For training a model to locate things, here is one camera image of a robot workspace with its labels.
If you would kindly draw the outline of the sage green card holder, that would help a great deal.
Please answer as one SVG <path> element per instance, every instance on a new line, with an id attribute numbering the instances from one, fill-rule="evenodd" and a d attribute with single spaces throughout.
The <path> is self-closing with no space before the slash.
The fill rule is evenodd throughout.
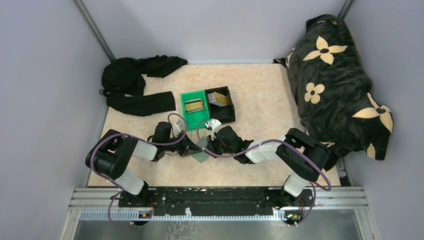
<path id="1" fill-rule="evenodd" d="M 203 136 L 198 142 L 201 146 L 205 147 L 208 143 L 208 140 L 205 136 Z M 192 157 L 197 160 L 199 163 L 205 162 L 209 158 L 209 154 L 205 152 L 204 150 L 200 150 L 200 152 L 195 153 L 192 155 Z"/>

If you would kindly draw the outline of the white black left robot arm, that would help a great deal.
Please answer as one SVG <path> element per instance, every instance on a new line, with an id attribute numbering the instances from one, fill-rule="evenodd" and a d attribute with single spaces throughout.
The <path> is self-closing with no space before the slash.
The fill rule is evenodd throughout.
<path id="1" fill-rule="evenodd" d="M 129 162 L 132 157 L 158 162 L 167 153 L 185 157 L 202 152 L 183 126 L 182 120 L 174 124 L 161 121 L 147 140 L 110 129 L 87 154 L 85 165 L 123 190 L 119 195 L 120 207 L 148 207 L 153 203 L 153 194 L 148 183 L 130 170 Z"/>

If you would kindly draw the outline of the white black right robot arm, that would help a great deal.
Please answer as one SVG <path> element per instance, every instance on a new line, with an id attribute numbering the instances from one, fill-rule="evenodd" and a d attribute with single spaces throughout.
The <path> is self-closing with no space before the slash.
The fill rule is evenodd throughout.
<path id="1" fill-rule="evenodd" d="M 291 173 L 285 180 L 279 195 L 269 197 L 273 207 L 299 205 L 302 191 L 319 177 L 329 180 L 323 168 L 330 157 L 330 150 L 321 142 L 290 128 L 282 138 L 269 140 L 244 140 L 230 126 L 223 126 L 217 119 L 204 122 L 210 131 L 204 151 L 215 158 L 233 158 L 241 164 L 253 165 L 265 161 L 281 160 Z"/>

